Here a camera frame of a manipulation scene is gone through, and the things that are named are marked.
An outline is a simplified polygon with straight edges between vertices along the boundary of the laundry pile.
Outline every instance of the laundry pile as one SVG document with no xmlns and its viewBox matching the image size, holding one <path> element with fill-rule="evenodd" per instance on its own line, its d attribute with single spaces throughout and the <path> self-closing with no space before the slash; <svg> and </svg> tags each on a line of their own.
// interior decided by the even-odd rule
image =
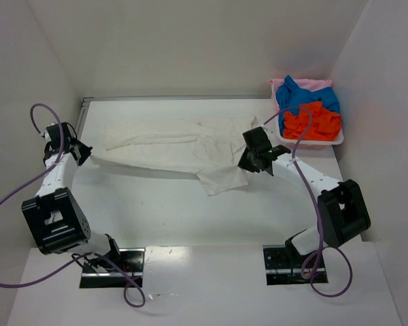
<svg viewBox="0 0 408 326">
<path fill-rule="evenodd" d="M 279 109 L 288 108 L 278 118 L 279 131 L 286 139 L 298 139 L 306 129 L 309 116 L 313 115 L 311 129 L 305 136 L 310 141 L 333 141 L 341 130 L 340 104 L 331 88 L 331 80 L 299 79 L 290 76 L 273 79 Z"/>
</svg>

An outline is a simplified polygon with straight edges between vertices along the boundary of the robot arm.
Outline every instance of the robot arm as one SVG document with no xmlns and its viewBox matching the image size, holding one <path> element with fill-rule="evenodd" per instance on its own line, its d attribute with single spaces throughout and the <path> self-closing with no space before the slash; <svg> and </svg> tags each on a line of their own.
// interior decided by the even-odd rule
<svg viewBox="0 0 408 326">
<path fill-rule="evenodd" d="M 262 127 L 243 134 L 246 149 L 238 166 L 250 172 L 266 171 L 283 178 L 301 192 L 307 189 L 298 173 L 290 150 L 282 145 L 272 147 Z M 316 197 L 326 247 L 338 248 L 370 225 L 369 214 L 360 187 L 352 180 L 341 182 L 295 158 Z M 297 255 L 307 255 L 319 247 L 317 225 L 289 238 L 286 248 Z"/>
<path fill-rule="evenodd" d="M 69 124 L 62 123 L 64 147 L 61 160 L 44 178 L 35 197 L 22 203 L 22 212 L 39 250 L 51 253 L 98 253 L 119 262 L 120 252 L 115 240 L 107 234 L 92 232 L 89 222 L 71 193 L 71 184 L 79 166 L 89 157 L 91 147 L 72 134 Z M 44 164 L 49 168 L 57 159 L 60 146 L 57 124 L 46 128 Z M 95 268 L 111 270 L 102 259 L 86 257 Z"/>
</svg>

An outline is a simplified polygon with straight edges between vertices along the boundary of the pink cloth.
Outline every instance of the pink cloth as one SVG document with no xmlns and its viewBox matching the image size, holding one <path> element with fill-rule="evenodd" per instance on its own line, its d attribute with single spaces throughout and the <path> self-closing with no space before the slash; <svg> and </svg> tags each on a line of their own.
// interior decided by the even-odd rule
<svg viewBox="0 0 408 326">
<path fill-rule="evenodd" d="M 314 79 L 294 79 L 300 88 L 305 88 L 306 90 L 311 90 L 315 92 L 316 90 L 321 90 L 325 87 L 331 87 L 333 81 L 330 79 L 325 80 L 314 80 Z M 282 84 L 284 84 L 283 79 L 271 79 L 270 84 L 273 84 L 275 90 L 277 90 Z"/>
</svg>

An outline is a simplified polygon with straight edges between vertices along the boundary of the white cloth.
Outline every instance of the white cloth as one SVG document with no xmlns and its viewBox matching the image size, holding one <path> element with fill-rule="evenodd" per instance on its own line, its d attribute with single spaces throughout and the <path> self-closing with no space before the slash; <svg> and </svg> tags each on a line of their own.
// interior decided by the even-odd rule
<svg viewBox="0 0 408 326">
<path fill-rule="evenodd" d="M 237 168 L 245 147 L 242 134 L 255 117 L 109 121 L 104 148 L 92 156 L 128 166 L 192 173 L 207 195 L 248 184 Z"/>
</svg>

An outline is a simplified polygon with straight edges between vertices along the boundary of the white enclosure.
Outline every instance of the white enclosure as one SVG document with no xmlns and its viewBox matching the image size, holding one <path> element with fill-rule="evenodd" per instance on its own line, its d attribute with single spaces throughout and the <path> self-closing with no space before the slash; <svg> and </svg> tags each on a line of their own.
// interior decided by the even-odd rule
<svg viewBox="0 0 408 326">
<path fill-rule="evenodd" d="M 268 97 L 286 74 L 334 81 L 336 157 L 408 325 L 408 0 L 0 1 L 0 198 L 44 168 L 33 103 L 74 124 L 85 96 Z M 37 186 L 0 208 L 1 281 L 34 247 L 20 203 Z M 0 325 L 15 295 L 0 289 Z"/>
</svg>

